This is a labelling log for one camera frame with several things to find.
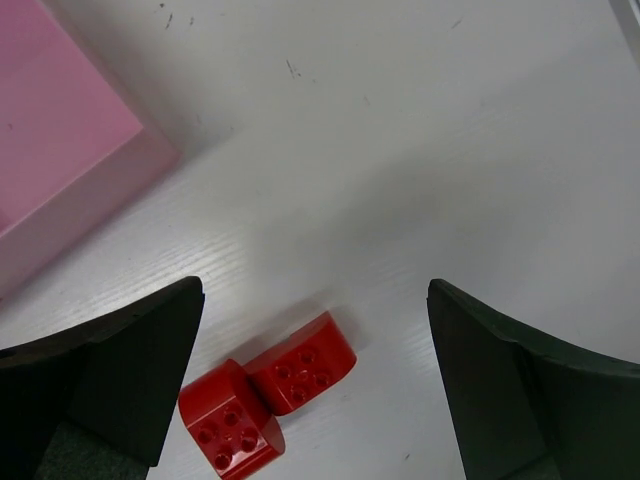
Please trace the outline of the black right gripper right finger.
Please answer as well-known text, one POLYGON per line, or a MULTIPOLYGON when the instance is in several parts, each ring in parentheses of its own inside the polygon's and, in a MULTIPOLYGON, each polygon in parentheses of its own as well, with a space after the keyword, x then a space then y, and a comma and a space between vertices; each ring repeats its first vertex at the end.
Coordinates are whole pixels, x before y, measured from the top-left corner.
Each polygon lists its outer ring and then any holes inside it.
POLYGON ((544 333, 442 279, 427 310, 468 479, 636 479, 639 367, 544 333))

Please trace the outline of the red curved lego brick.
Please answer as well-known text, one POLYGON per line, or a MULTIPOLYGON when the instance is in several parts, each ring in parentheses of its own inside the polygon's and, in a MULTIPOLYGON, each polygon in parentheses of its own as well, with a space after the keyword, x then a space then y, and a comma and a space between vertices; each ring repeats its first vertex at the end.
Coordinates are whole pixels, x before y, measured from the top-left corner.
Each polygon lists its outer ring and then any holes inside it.
POLYGON ((231 359, 184 387, 178 407, 188 432, 222 479, 246 479, 285 452, 276 417, 244 368, 231 359))
POLYGON ((283 416, 342 380, 356 362, 355 351, 333 316, 324 312, 244 369, 271 412, 283 416))

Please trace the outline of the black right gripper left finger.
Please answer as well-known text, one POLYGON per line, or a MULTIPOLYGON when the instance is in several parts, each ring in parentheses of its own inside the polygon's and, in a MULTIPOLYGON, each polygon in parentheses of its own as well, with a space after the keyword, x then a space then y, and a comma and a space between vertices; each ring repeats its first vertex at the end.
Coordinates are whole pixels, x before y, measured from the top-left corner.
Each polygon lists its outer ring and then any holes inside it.
POLYGON ((205 295, 196 276, 1 352, 4 479, 144 479, 159 463, 205 295))

